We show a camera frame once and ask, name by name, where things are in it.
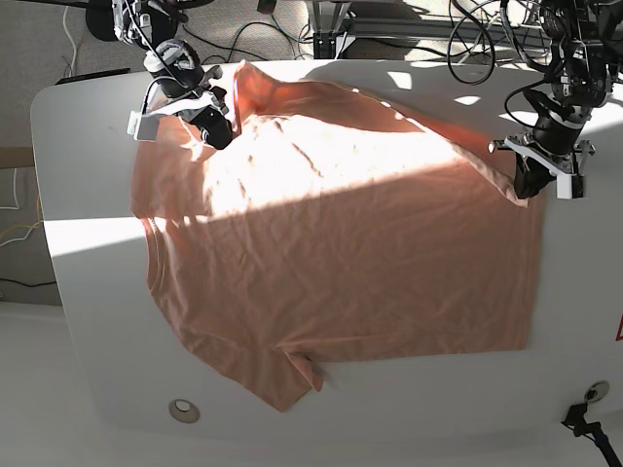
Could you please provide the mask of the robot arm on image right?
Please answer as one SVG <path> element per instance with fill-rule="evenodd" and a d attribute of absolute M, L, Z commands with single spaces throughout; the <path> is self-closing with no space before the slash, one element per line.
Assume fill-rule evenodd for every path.
<path fill-rule="evenodd" d="M 540 28 L 550 38 L 551 59 L 541 65 L 524 51 L 508 17 L 508 4 L 499 7 L 507 39 L 522 61 L 541 72 L 541 84 L 519 88 L 537 114 L 521 133 L 495 140 L 490 149 L 515 155 L 513 189 L 516 198 L 537 196 L 548 184 L 558 198 L 585 195 L 584 166 L 595 153 L 581 139 L 595 109 L 605 105 L 622 72 L 622 4 L 619 1 L 539 1 Z"/>

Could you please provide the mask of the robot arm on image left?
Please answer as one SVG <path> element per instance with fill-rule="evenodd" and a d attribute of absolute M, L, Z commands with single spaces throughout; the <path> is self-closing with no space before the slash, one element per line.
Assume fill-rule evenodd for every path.
<path fill-rule="evenodd" d="M 160 120 L 177 117 L 195 126 L 202 142 L 217 150 L 233 140 L 226 91 L 212 82 L 223 75 L 218 65 L 205 70 L 197 52 L 175 37 L 188 17 L 173 1 L 113 1 L 115 36 L 145 51 L 143 66 L 152 81 L 140 109 L 128 118 L 128 135 L 136 141 L 155 141 Z"/>

